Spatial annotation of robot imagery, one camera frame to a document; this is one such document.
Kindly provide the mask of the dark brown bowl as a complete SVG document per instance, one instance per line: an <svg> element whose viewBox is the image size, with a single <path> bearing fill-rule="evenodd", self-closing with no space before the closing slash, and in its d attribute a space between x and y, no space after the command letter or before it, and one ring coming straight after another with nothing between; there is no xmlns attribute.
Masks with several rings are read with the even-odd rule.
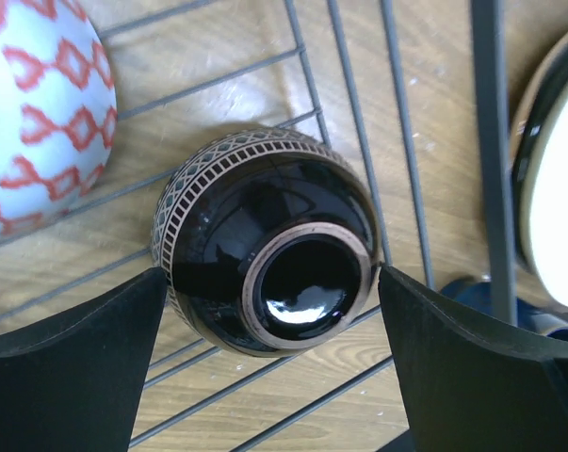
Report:
<svg viewBox="0 0 568 452"><path fill-rule="evenodd" d="M193 331L261 358L342 332L381 261L375 208L353 168L312 137L268 126L214 139L175 171L151 253Z"/></svg>

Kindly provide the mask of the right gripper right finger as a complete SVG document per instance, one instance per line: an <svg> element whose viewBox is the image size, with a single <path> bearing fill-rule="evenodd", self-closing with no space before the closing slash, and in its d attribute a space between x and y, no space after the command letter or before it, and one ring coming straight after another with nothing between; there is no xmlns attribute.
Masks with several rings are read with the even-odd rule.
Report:
<svg viewBox="0 0 568 452"><path fill-rule="evenodd" d="M519 329L391 266L379 300L418 451L568 451L568 342Z"/></svg>

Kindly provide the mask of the dark red rimmed plate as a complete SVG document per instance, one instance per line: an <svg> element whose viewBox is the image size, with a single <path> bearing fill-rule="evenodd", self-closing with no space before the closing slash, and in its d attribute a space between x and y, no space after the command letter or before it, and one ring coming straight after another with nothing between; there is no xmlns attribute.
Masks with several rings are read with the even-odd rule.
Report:
<svg viewBox="0 0 568 452"><path fill-rule="evenodd" d="M529 156L539 127L547 117L552 104L568 81L568 33L564 35L533 76L521 103L520 117L515 124L516 137L513 145L515 159L512 168L513 194L518 228L516 238L518 249L527 263L520 240L520 207L523 196L523 182Z"/></svg>

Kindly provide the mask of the cream round plate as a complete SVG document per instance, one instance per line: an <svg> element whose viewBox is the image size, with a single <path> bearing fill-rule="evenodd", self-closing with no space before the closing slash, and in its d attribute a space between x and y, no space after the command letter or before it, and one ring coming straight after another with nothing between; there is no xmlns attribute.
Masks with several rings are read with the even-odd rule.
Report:
<svg viewBox="0 0 568 452"><path fill-rule="evenodd" d="M548 295L568 308L568 81L534 140L519 226L528 267Z"/></svg>

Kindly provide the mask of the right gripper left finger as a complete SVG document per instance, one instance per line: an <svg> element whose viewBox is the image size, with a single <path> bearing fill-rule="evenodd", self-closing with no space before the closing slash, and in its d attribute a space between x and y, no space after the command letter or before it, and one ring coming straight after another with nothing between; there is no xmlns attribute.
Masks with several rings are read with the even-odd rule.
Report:
<svg viewBox="0 0 568 452"><path fill-rule="evenodd" d="M125 451L164 310L150 268L0 335L0 451Z"/></svg>

